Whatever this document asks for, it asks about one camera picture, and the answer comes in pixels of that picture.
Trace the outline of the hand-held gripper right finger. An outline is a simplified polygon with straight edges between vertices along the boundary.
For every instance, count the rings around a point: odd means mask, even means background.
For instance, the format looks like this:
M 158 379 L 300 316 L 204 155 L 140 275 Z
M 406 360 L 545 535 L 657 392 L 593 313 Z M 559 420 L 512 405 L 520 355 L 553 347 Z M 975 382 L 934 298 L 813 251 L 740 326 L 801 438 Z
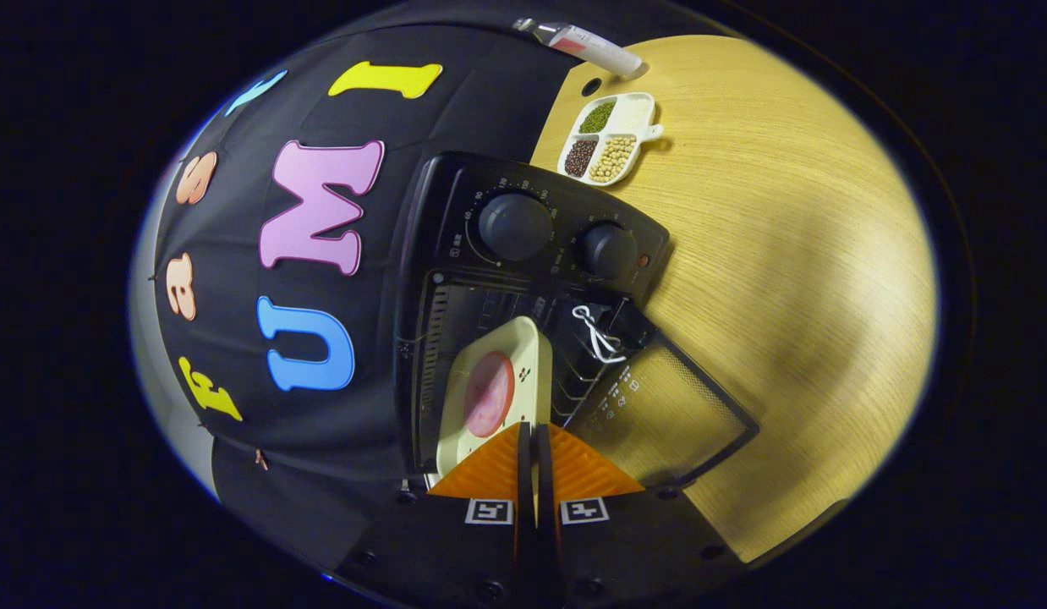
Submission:
M 558 608 L 689 608 L 745 572 L 680 486 L 646 488 L 558 425 L 536 429 L 536 573 Z

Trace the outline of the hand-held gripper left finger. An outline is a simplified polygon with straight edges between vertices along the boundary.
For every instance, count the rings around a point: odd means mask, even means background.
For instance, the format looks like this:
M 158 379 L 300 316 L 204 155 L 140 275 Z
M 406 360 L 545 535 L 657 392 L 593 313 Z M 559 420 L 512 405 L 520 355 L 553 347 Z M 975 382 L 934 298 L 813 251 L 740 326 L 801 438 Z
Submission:
M 534 557 L 531 424 L 511 425 L 426 493 L 399 492 L 337 567 L 396 608 L 524 608 Z

